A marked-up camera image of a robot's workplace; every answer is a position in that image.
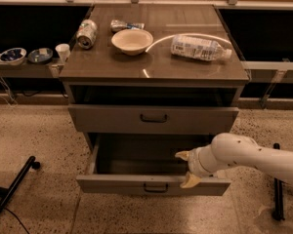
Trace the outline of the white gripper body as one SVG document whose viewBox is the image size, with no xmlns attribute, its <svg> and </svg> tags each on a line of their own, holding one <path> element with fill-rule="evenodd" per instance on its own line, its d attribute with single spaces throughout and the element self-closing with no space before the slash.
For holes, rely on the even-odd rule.
<svg viewBox="0 0 293 234">
<path fill-rule="evenodd" d="M 217 161 L 210 146 L 197 147 L 189 152 L 188 168 L 196 176 L 209 176 L 216 172 Z"/>
</svg>

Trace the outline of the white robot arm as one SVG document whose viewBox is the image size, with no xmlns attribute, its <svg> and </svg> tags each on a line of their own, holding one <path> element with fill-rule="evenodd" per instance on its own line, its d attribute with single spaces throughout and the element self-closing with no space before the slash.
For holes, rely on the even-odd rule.
<svg viewBox="0 0 293 234">
<path fill-rule="evenodd" d="M 195 187 L 204 177 L 237 166 L 254 168 L 293 185 L 293 151 L 260 146 L 252 137 L 221 133 L 210 144 L 175 154 L 188 163 L 182 188 Z"/>
</svg>

